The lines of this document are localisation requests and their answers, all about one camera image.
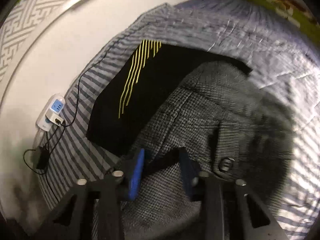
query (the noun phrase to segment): crumpled sheet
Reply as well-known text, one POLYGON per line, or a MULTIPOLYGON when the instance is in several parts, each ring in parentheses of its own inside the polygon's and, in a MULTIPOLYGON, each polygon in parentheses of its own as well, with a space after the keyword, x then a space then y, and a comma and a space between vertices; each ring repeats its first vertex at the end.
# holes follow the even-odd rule
MULTIPOLYGON (((101 179, 117 162, 85 134, 95 99, 143 39, 239 58, 253 69, 251 82, 293 110, 295 159, 276 219, 290 239, 303 239, 320 211, 319 52, 290 23, 243 0, 193 0, 176 8, 165 4, 140 16, 102 48, 84 69, 76 121, 66 128, 50 159, 48 180, 55 195, 62 198, 79 178, 101 179)), ((76 93, 77 81, 61 113, 67 123, 75 114, 76 93)), ((55 198, 45 179, 39 181, 53 208, 55 198)))

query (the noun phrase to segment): patterned floor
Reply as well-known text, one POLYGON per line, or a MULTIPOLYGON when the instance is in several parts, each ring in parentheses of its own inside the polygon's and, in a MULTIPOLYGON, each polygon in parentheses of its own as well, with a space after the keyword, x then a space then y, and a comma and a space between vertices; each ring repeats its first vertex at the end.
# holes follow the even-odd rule
POLYGON ((52 11, 68 0, 21 0, 0 28, 0 82, 14 54, 52 11))

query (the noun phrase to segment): white power strip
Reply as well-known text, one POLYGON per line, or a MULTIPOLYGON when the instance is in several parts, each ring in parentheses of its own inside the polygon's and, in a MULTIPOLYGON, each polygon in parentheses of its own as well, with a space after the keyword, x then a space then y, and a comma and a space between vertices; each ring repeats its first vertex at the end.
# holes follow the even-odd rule
POLYGON ((41 111, 36 124, 44 131, 49 131, 53 125, 53 123, 46 117, 46 113, 48 110, 51 112, 59 115, 66 104, 64 97, 60 94, 53 95, 47 104, 45 105, 44 109, 41 111))

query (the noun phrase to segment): yellow line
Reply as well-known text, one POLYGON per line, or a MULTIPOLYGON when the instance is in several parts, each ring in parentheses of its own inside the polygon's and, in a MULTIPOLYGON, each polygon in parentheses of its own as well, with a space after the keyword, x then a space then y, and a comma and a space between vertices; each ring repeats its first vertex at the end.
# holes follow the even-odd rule
POLYGON ((128 83, 129 77, 130 77, 130 73, 131 73, 132 66, 133 66, 133 59, 134 59, 134 55, 132 56, 131 68, 130 68, 130 71, 129 71, 129 74, 128 74, 128 78, 127 78, 127 81, 125 82, 125 85, 124 85, 124 88, 123 88, 123 92, 122 92, 122 95, 121 95, 121 98, 120 98, 120 103, 119 103, 119 116, 118 116, 118 118, 120 118, 121 101, 122 101, 122 97, 123 97, 123 95, 124 95, 125 88, 127 87, 127 83, 128 83))
POLYGON ((150 40, 149 40, 149 43, 148 43, 148 57, 147 58, 149 58, 149 50, 150 50, 150 40))
POLYGON ((141 70, 141 66, 142 66, 142 57, 143 57, 143 45, 144 45, 144 40, 143 40, 143 43, 142 43, 142 51, 141 51, 141 63, 140 63, 140 68, 139 68, 139 72, 138 72, 138 76, 137 76, 136 84, 138 83, 138 79, 139 79, 139 76, 140 76, 140 70, 141 70))
POLYGON ((130 98, 131 98, 132 88, 133 88, 134 80, 136 79, 136 73, 137 73, 138 66, 139 66, 139 61, 140 61, 140 49, 141 49, 141 44, 140 44, 140 46, 139 46, 139 55, 138 55, 137 68, 136 68, 136 71, 134 72, 133 81, 132 81, 132 83, 131 83, 130 94, 129 94, 128 101, 127 101, 127 103, 125 104, 125 106, 128 106, 129 100, 130 100, 130 98))
POLYGON ((146 64, 146 55, 147 55, 147 41, 146 41, 146 46, 144 47, 143 68, 144 68, 144 65, 146 64))
POLYGON ((127 92, 125 93, 125 97, 123 99, 123 103, 122 103, 122 113, 123 113, 123 109, 124 109, 124 102, 125 102, 125 99, 127 98, 127 94, 128 94, 128 91, 129 91, 129 87, 130 87, 130 83, 131 83, 131 80, 132 80, 132 75, 133 75, 133 72, 134 72, 134 69, 136 67, 136 63, 137 63, 137 53, 138 53, 138 50, 136 50, 136 57, 134 59, 134 67, 133 67, 133 70, 132 70, 132 73, 131 73, 131 78, 129 80, 129 85, 128 85, 128 89, 127 89, 127 92))

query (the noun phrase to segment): blue power outlet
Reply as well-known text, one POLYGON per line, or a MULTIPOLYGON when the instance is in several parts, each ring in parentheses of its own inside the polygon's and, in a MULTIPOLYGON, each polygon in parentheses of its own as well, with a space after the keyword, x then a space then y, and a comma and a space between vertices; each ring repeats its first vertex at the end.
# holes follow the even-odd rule
POLYGON ((56 99, 55 102, 52 104, 51 109, 58 113, 62 107, 63 103, 56 99))

